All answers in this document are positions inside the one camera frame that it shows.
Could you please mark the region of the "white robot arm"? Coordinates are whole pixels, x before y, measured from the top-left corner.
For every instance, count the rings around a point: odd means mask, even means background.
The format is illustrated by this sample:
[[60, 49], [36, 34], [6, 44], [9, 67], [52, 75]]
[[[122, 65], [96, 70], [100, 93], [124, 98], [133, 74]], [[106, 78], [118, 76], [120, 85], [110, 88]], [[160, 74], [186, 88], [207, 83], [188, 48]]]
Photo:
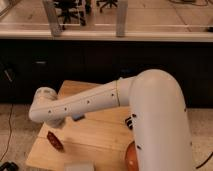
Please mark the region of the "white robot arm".
[[41, 87], [34, 95], [29, 118], [56, 126], [68, 116], [119, 106], [131, 111], [139, 171], [195, 171], [181, 87], [160, 69], [148, 69], [64, 99], [58, 99], [54, 89]]

